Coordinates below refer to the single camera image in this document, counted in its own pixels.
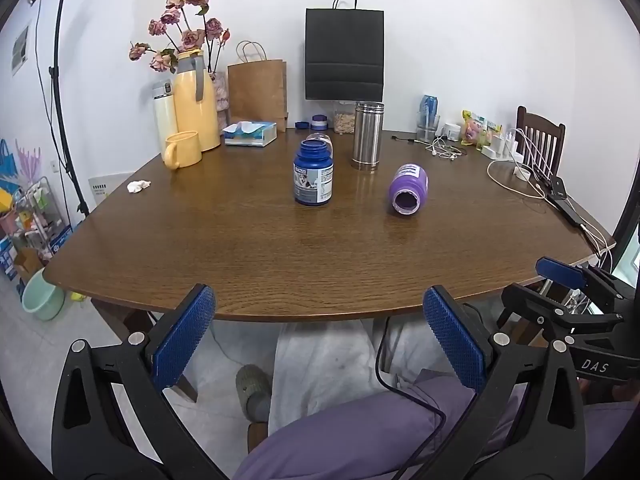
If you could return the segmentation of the pink dried flowers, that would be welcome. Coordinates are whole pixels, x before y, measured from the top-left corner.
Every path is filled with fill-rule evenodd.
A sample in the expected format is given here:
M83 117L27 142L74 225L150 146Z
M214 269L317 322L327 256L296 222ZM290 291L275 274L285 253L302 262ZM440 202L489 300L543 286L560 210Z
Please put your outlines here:
M151 70L175 74L180 54L200 51L206 72L215 80L220 55L231 32L218 18L208 16L209 9L209 0L165 0L160 17L149 21L148 35L165 40L166 44L155 49L147 42L132 42L128 58L137 62L149 55Z

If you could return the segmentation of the pink textured vase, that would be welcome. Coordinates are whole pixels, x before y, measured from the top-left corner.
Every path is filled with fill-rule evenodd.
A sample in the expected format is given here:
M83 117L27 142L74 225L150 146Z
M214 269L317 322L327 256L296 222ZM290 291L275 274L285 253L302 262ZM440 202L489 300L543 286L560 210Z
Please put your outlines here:
M212 73L212 81L215 88L216 109L224 112L229 108L229 90L227 75L225 72Z

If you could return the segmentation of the green plastic bucket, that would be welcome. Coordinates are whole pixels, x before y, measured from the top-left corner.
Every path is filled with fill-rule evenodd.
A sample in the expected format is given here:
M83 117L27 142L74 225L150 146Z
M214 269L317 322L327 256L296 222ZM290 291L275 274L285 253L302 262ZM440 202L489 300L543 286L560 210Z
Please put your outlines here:
M26 284L22 296L23 310L43 322L55 318L62 310L64 302L64 290L47 282L42 269Z

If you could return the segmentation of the purple supplement bottle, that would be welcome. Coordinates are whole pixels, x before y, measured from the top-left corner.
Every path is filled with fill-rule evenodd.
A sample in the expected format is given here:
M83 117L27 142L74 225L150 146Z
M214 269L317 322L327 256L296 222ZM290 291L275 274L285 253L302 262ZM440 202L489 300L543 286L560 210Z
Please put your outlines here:
M417 164L405 164L395 172L388 198L393 210L402 216L416 214L426 202L428 177Z

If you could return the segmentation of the white thermos bottle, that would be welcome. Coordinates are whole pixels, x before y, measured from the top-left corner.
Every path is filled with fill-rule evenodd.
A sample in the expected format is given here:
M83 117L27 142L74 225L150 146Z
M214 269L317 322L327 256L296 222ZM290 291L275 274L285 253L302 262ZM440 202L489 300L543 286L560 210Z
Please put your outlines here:
M160 154L163 155L166 148L166 139L168 136L178 132L171 81L158 82L153 87L152 98L158 144L160 144Z

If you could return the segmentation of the purple white small jar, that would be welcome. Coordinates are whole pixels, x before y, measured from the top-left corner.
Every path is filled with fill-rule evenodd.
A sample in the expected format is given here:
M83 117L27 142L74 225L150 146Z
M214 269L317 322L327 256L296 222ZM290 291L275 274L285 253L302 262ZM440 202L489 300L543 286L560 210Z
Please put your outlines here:
M323 131L329 128L326 115L317 114L311 117L310 128L314 131Z

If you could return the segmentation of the earphones tangle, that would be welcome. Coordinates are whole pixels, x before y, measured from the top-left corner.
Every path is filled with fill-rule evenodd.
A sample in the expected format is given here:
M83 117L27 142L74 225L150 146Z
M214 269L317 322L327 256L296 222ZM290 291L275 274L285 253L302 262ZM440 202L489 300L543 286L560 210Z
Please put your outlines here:
M390 138L394 141L422 146L422 148L425 148L433 157L450 160L450 162L453 162L460 157L465 157L468 154L464 148L459 148L454 144L449 144L441 136L435 136L432 140L426 140L416 138L415 136L400 136L399 134L392 134Z

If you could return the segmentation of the black flat device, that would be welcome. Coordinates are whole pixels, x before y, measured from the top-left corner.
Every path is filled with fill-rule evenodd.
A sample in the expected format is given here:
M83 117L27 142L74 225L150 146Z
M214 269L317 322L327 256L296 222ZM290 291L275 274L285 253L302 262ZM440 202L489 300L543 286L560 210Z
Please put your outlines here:
M570 226L576 229L586 227L585 219L578 214L576 208L570 202L563 180L552 174L550 177L544 176L539 171L533 172L534 188L541 192L542 199L551 205Z

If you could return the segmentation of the blue supplement bottle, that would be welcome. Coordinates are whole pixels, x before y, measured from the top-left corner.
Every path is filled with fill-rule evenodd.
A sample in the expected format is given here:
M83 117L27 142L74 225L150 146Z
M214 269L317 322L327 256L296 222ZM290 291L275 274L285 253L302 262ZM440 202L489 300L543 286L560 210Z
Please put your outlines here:
M305 139L293 162L294 200L306 206L329 202L333 193L333 150L331 142Z

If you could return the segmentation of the wooden chair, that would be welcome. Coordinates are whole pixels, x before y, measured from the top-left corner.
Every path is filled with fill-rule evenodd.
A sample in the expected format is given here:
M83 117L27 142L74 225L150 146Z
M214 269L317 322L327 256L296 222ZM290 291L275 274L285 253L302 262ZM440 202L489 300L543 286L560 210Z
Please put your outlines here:
M523 155L524 164L545 177L555 176L564 148L565 125L555 125L549 119L529 112L525 106L519 106L516 130L520 135L518 151Z

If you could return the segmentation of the white power strip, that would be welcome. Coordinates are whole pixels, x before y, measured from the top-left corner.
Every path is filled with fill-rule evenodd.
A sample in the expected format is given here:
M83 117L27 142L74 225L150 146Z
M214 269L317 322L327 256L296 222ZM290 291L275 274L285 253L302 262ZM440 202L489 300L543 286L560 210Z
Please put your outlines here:
M524 156L518 152L518 140L516 132L509 131L493 136L487 145L484 145L480 152L491 160L499 162L524 162Z

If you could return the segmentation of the yellow mug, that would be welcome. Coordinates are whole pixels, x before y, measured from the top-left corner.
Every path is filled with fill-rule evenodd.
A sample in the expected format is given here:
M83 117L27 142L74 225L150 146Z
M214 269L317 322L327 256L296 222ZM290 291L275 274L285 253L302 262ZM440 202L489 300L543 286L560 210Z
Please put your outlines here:
M168 169L191 167L201 160L200 138L195 130L178 132L166 138L163 161Z

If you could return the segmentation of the tissue box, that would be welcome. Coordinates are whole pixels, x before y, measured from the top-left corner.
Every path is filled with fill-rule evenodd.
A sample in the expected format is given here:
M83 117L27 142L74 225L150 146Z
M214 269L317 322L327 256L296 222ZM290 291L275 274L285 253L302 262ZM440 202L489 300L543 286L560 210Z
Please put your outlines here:
M244 148L264 148L277 139L275 122L236 122L222 129L224 144Z

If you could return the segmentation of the glass with blue items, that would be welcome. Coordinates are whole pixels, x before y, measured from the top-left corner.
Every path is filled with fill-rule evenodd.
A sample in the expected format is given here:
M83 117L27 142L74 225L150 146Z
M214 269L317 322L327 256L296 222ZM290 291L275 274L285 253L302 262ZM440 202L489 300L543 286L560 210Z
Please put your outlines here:
M439 126L438 97L424 94L421 98L418 121L416 122L416 137L425 142L431 142Z

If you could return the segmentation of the stainless steel tumbler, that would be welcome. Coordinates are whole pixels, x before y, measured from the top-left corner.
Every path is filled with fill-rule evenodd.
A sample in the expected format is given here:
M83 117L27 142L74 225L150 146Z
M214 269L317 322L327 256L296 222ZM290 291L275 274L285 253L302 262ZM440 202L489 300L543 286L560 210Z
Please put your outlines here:
M358 169L368 171L378 169L383 119L383 103L358 102L356 104L352 164Z

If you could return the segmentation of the grey slipper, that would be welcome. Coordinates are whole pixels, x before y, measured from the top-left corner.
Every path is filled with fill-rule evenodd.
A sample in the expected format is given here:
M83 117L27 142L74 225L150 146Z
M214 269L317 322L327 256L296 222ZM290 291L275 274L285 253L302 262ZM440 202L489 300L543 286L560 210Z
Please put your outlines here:
M243 415L250 422L268 422L271 405L270 377L257 365L242 366L235 376Z

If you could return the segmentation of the brown paper bag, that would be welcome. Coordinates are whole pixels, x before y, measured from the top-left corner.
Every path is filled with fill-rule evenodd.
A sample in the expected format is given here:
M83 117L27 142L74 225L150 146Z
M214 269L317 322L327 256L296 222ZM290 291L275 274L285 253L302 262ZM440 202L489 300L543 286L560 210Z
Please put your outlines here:
M235 47L240 62L228 66L232 122L275 122L285 132L288 122L286 62L268 58L257 41L241 40Z

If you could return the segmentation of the snack packets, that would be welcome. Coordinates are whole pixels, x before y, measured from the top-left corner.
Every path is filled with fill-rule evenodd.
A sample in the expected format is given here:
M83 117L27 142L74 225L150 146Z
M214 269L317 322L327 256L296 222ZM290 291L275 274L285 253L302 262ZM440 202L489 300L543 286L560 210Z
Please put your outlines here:
M475 146L479 151L489 145L493 138L500 136L502 125L490 122L470 110L462 110L463 128L460 142L464 146Z

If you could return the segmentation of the crumpled white tissue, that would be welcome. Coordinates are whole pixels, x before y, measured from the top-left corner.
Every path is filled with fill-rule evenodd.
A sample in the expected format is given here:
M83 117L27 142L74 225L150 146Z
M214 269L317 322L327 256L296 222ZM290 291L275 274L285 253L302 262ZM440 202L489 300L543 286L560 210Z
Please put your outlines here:
M127 183L127 191L130 194L137 194L150 186L151 182L147 180L130 181Z

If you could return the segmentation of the yellow thermos jug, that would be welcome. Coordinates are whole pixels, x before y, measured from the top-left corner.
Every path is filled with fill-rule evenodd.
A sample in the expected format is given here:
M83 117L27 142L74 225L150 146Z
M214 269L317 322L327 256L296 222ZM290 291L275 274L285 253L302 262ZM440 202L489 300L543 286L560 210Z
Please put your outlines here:
M215 88L200 49L181 52L174 80L177 127L198 134L202 152L220 145Z

